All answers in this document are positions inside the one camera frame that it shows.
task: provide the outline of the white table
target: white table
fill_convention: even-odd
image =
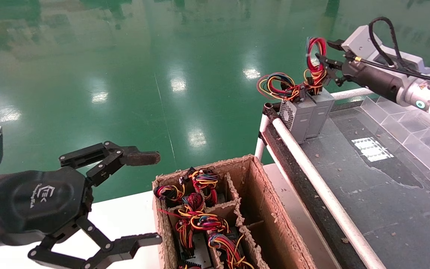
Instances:
[[[265,165],[268,174],[283,206],[288,212],[298,232],[312,254],[315,264],[322,269],[336,269],[334,258],[321,240],[319,231],[312,219],[307,215],[299,197],[292,186],[280,174],[275,164]],[[152,191],[134,194],[92,205],[89,220],[99,228],[110,240],[122,236],[138,235],[155,232],[154,214],[152,209]],[[38,243],[21,247],[0,247],[0,269],[45,269],[27,258],[28,252]],[[83,259],[92,257],[99,247],[82,231],[78,231],[62,244],[56,244],[54,252],[72,255]],[[159,252],[156,245],[142,247],[133,260],[113,263],[110,269],[159,269]]]

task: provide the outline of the sticker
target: sticker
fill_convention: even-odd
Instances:
[[[416,101],[416,106],[418,106],[419,108],[423,109],[423,108],[426,107],[426,104],[424,104],[423,101],[419,100],[419,101]]]

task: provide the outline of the colorful wires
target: colorful wires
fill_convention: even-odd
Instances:
[[[227,220],[217,215],[200,213],[190,218],[190,224],[195,230],[230,233]]]
[[[160,200],[169,199],[170,201],[175,202],[180,201],[181,198],[184,196],[185,186],[182,185],[181,191],[174,185],[156,187],[153,191],[155,197],[159,198]]]
[[[276,88],[273,85],[274,81],[280,82],[281,89]],[[271,75],[264,75],[256,83],[258,92],[268,99],[281,99],[281,100],[293,100],[300,95],[300,86],[296,85],[293,78],[290,78],[285,73],[273,73]]]
[[[180,244],[188,257],[193,256],[193,228],[188,218],[181,218],[176,224],[175,229],[179,233]]]
[[[203,213],[204,203],[203,196],[198,193],[190,194],[182,198],[184,202],[184,209],[179,209],[179,215],[182,217],[191,218],[192,216],[196,216],[200,213]]]
[[[277,72],[264,75],[256,83],[256,89],[268,99],[280,99],[295,101],[300,97],[300,92],[305,90],[313,95],[318,95],[323,88],[323,80],[326,70],[319,63],[312,63],[311,53],[317,46],[321,55],[326,56],[326,41],[323,38],[309,38],[306,47],[307,69],[304,71],[304,82],[296,84],[295,81],[285,73]],[[279,82],[280,88],[275,87],[274,82]]]
[[[323,79],[326,77],[326,70],[323,65],[312,61],[312,50],[313,47],[317,46],[319,54],[326,56],[326,41],[323,38],[311,38],[308,40],[307,51],[306,51],[306,64],[308,68],[304,71],[303,76],[305,78],[304,84],[307,85],[309,92],[318,95],[319,91],[323,88]],[[306,72],[311,73],[312,79],[309,80],[306,76]]]
[[[193,182],[193,187],[196,191],[202,190],[205,194],[205,201],[208,206],[217,204],[216,185],[218,183],[218,175],[213,172],[204,172],[203,170],[195,171],[189,175],[189,179]]]
[[[238,246],[243,235],[237,241],[235,245],[232,240],[229,240],[225,235],[212,233],[208,237],[208,246],[216,249],[222,249],[227,253],[227,266],[229,269],[255,269],[249,262],[245,260],[245,257],[241,257]]]

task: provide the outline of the green epoxy floor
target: green epoxy floor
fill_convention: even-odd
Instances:
[[[346,38],[380,15],[430,66],[430,0],[0,0],[0,173],[56,170],[105,140],[160,151],[97,187],[104,201],[253,153],[266,102],[256,77],[300,80],[307,36]],[[390,44],[387,27],[377,33]]]

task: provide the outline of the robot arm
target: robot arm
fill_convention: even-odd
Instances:
[[[139,247],[162,243],[157,233],[111,241],[87,219],[94,200],[93,186],[102,184],[124,165],[158,163],[158,152],[140,152],[134,146],[106,141],[62,155],[59,160],[61,168],[56,171],[0,175],[0,245],[42,241],[28,253],[39,264],[53,268],[104,269],[113,262],[132,259]],[[99,163],[86,176],[76,170],[96,162]],[[100,247],[96,255],[83,260],[51,252],[56,243],[64,242],[79,229]]]
[[[372,32],[372,24],[378,20],[390,25],[395,49],[383,46]],[[346,40],[329,41],[328,46],[343,51],[345,61],[316,55],[327,71],[325,84],[330,80],[338,86],[355,82],[401,106],[412,105],[430,114],[430,68],[422,58],[398,51],[389,19],[375,19],[369,26],[358,27]]]

